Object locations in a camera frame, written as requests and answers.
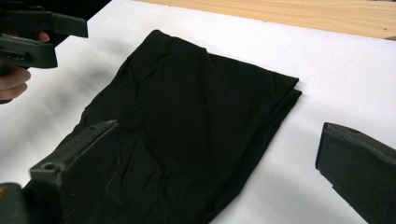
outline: folded black fabric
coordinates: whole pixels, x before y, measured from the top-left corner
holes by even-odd
[[[156,30],[86,107],[120,124],[120,173],[89,223],[207,223],[244,187],[298,79]]]

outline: black plastic object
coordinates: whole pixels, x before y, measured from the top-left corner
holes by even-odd
[[[359,131],[325,123],[316,168],[368,223],[396,223],[394,149]]]
[[[0,223],[29,223],[21,186],[18,184],[0,184]]]
[[[58,223],[85,223],[119,170],[119,154],[117,122],[92,125],[30,169],[35,193]]]
[[[0,62],[0,77],[3,76],[6,72],[4,71],[3,65]],[[11,102],[12,100],[0,100],[0,105]]]
[[[0,1],[1,62],[26,68],[58,66],[54,46],[35,40],[37,30],[88,37],[87,22],[82,18],[52,13],[19,1]],[[9,31],[18,31],[21,37],[6,35]],[[0,105],[10,101],[0,100]]]

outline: white backdrop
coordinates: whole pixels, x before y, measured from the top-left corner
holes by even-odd
[[[89,38],[57,47],[59,67],[30,69],[28,91],[0,105],[0,183],[26,184],[28,169],[72,131],[154,29],[300,79],[297,105],[213,223],[365,223],[315,169],[318,142],[328,121],[396,148],[396,42],[132,0],[110,2],[89,21]]]

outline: wooden surface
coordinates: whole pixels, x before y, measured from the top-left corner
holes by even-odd
[[[365,0],[138,0],[376,38],[396,37],[396,2]]]

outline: hand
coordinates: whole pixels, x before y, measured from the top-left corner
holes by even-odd
[[[43,31],[37,31],[37,40],[48,42],[50,37]],[[0,77],[0,100],[11,100],[20,96],[27,89],[26,81],[30,79],[30,72],[12,64],[3,65],[5,75]]]

